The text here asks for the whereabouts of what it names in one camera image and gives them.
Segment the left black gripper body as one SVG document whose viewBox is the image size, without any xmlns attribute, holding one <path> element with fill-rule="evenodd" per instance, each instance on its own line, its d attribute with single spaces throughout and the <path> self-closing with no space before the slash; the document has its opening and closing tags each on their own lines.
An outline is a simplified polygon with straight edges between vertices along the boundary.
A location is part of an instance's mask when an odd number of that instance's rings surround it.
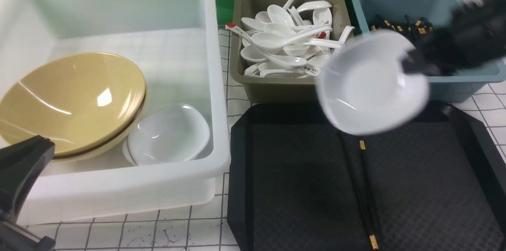
<svg viewBox="0 0 506 251">
<path fill-rule="evenodd" d="M 56 241 L 17 224 L 34 183 L 53 159 L 55 144 L 43 136 L 0 150 L 0 246 L 2 251 L 53 251 Z"/>
</svg>

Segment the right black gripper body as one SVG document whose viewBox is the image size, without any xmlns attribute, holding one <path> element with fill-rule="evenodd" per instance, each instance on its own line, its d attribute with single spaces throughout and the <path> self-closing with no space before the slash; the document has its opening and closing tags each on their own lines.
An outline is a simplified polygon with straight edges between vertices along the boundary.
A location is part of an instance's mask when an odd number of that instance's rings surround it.
<svg viewBox="0 0 506 251">
<path fill-rule="evenodd" d="M 505 56 L 506 0 L 454 9 L 448 26 L 430 31 L 402 60 L 405 74 L 435 76 L 467 70 Z"/>
</svg>

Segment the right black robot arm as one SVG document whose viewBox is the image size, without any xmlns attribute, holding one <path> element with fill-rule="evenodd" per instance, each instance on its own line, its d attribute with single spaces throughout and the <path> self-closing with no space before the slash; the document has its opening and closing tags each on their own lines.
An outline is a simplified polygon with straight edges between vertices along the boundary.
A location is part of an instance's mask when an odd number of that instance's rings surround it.
<svg viewBox="0 0 506 251">
<path fill-rule="evenodd" d="M 447 26 L 415 43 L 402 61 L 406 74 L 438 75 L 501 61 L 506 53 L 506 0 L 470 0 Z"/>
</svg>

